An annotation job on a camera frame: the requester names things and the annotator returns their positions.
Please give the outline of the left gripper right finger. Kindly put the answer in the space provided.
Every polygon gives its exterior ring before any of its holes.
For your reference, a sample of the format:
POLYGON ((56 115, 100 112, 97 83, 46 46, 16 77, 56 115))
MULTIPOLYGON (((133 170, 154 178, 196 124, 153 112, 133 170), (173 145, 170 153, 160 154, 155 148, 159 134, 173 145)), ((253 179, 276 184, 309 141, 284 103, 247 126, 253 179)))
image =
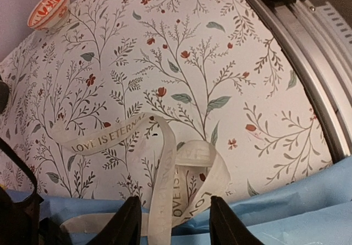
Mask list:
POLYGON ((215 195, 211 197, 209 229, 212 245, 263 245, 224 199, 215 195))

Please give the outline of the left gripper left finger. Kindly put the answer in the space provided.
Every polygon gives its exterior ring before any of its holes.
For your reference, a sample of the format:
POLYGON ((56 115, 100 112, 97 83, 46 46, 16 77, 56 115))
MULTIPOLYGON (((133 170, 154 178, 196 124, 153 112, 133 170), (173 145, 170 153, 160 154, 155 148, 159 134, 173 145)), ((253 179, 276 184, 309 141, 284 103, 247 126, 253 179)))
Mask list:
POLYGON ((129 197, 107 225, 87 245, 139 245, 142 211, 137 196, 129 197))

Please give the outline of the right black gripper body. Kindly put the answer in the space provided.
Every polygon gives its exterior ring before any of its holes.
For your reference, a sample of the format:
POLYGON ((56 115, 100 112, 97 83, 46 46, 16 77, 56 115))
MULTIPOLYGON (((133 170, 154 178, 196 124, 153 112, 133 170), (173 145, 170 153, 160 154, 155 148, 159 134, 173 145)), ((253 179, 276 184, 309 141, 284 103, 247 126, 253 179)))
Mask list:
POLYGON ((1 140, 1 150, 26 174, 33 185, 32 193, 13 202, 1 189, 1 244, 66 244, 66 236, 49 218, 39 220, 43 198, 37 193, 37 179, 14 150, 1 140))

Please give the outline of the cream printed ribbon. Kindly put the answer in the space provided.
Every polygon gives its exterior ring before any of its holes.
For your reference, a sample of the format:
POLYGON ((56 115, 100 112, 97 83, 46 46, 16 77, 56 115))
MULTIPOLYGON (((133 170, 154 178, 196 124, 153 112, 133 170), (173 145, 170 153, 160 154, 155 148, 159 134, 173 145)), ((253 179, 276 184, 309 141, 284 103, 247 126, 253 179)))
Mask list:
POLYGON ((215 147, 203 140, 191 140, 177 149, 175 135, 163 117, 153 113, 138 115, 112 124, 110 127, 90 131, 78 136, 65 128, 62 120, 52 127, 53 139, 64 148, 79 155, 89 156, 117 145, 129 138, 138 127, 154 120, 161 128, 163 149, 155 178, 150 210, 142 215, 142 235, 149 244, 170 244, 172 228, 178 226, 210 207, 213 195, 222 196, 230 183, 227 165, 215 147), (190 204, 178 215, 173 207, 173 198, 187 199, 186 192, 174 189, 177 166, 208 167, 210 170, 203 185, 190 204))

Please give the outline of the blue wrapping paper sheet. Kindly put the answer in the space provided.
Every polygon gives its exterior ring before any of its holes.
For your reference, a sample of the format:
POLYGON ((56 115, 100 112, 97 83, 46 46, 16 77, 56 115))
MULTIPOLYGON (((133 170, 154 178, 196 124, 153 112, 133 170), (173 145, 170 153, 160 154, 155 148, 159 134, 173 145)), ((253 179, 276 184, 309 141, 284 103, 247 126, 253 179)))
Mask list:
MULTIPOLYGON (((43 196, 40 220, 115 212, 123 201, 43 196)), ((301 181, 229 204, 264 244, 351 244, 351 157, 301 181)), ((176 227, 171 244, 211 244, 209 210, 176 227)))

